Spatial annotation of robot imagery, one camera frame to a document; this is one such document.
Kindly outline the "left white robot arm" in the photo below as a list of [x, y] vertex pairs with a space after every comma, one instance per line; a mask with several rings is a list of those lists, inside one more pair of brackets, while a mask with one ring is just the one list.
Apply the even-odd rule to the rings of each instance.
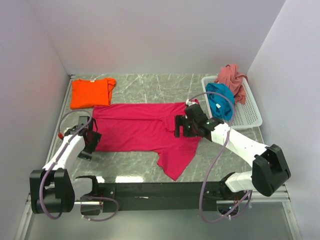
[[58, 133], [62, 144], [51, 160], [40, 170], [33, 170], [29, 176], [31, 209], [35, 214], [70, 212], [76, 200], [85, 197], [96, 200], [100, 195], [98, 180], [93, 175], [80, 176], [71, 180], [69, 170], [77, 158], [91, 160], [92, 153], [101, 139], [96, 120], [80, 116], [78, 123]]

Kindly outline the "magenta t shirt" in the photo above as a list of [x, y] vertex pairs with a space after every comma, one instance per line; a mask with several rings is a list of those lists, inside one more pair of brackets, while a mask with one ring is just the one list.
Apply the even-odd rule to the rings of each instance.
[[118, 103], [95, 106], [92, 116], [101, 134], [97, 152], [155, 152], [157, 165], [176, 181], [196, 155], [200, 137], [175, 137], [175, 117], [184, 102]]

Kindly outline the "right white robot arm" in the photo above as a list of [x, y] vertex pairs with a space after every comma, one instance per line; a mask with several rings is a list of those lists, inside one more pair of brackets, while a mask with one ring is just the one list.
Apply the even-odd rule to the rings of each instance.
[[290, 177], [291, 172], [282, 149], [256, 142], [232, 129], [223, 120], [208, 118], [199, 104], [188, 105], [183, 115], [176, 115], [175, 137], [202, 137], [226, 147], [251, 167], [250, 171], [226, 176], [219, 187], [222, 198], [230, 200], [240, 191], [256, 190], [270, 197]]

